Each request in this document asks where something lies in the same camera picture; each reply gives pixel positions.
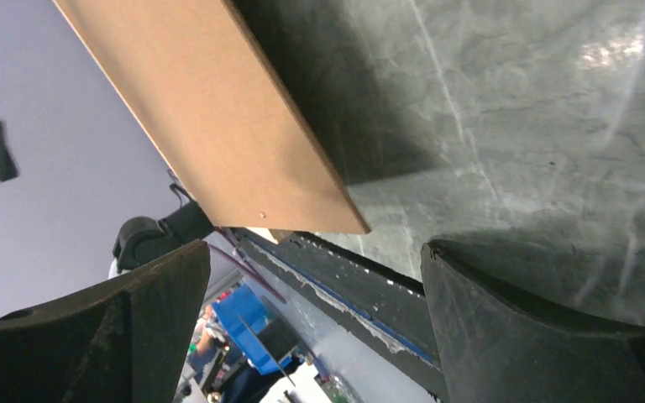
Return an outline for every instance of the gray wall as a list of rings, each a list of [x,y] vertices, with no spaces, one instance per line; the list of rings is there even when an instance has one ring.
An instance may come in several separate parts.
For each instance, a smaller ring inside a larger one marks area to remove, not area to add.
[[[105,280],[120,225],[179,206],[165,162],[50,0],[0,0],[0,118],[21,170],[0,184],[0,316]]]

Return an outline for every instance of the cardboard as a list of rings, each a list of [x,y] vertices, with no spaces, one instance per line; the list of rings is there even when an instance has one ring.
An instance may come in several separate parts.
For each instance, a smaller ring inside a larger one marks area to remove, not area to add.
[[[215,225],[369,231],[232,5],[54,1]]]

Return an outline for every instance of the black clamp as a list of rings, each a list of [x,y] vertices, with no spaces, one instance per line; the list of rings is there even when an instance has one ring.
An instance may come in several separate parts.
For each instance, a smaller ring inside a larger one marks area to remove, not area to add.
[[[118,274],[137,269],[214,230],[207,215],[194,201],[159,221],[149,217],[130,218],[120,228],[113,248]]]

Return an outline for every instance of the white residue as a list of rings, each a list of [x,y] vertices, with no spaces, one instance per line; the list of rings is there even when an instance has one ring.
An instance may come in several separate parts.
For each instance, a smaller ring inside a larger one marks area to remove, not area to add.
[[[369,331],[372,336],[374,336],[374,337],[378,338],[379,340],[381,340],[392,353],[399,353],[402,350],[406,350],[409,353],[414,353],[411,350],[409,350],[407,347],[405,347],[405,346],[401,345],[399,342],[397,342],[392,336],[390,336],[386,332],[380,330],[377,326],[375,326],[372,323],[370,323],[367,319],[362,317],[359,313],[349,309],[342,302],[338,301],[336,298],[334,298],[333,296],[329,295],[325,290],[323,290],[320,287],[318,287],[317,285],[313,284],[311,281],[308,281],[308,279],[306,279],[305,277],[300,275],[295,270],[291,269],[287,264],[285,264],[285,263],[281,262],[280,260],[278,260],[275,256],[271,256],[270,254],[268,254],[268,252],[266,252],[265,250],[263,250],[262,248],[260,248],[256,244],[252,243],[251,245],[256,250],[261,252],[268,260],[273,262],[275,265],[277,265],[278,267],[280,267],[284,271],[294,275],[296,277],[296,279],[298,281],[300,281],[303,285],[311,286],[312,289],[315,291],[315,294],[317,295],[318,298],[320,298],[321,300],[327,302],[330,306],[332,306],[333,308],[337,309],[338,311],[347,312],[349,315],[351,315],[352,317],[357,319],[357,321],[359,323],[361,323],[362,326],[364,326],[364,328],[366,328],[367,331]]]

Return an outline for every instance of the blue plastic container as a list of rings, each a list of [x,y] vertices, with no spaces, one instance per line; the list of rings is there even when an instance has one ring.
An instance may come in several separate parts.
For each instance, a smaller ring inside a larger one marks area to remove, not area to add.
[[[261,375],[278,371],[275,361],[258,338],[241,322],[243,318],[256,334],[268,324],[269,312],[247,285],[240,286],[222,301],[212,303],[212,308],[231,340],[246,354],[246,358],[251,360]],[[285,368],[290,362],[291,357],[284,358],[281,367]]]

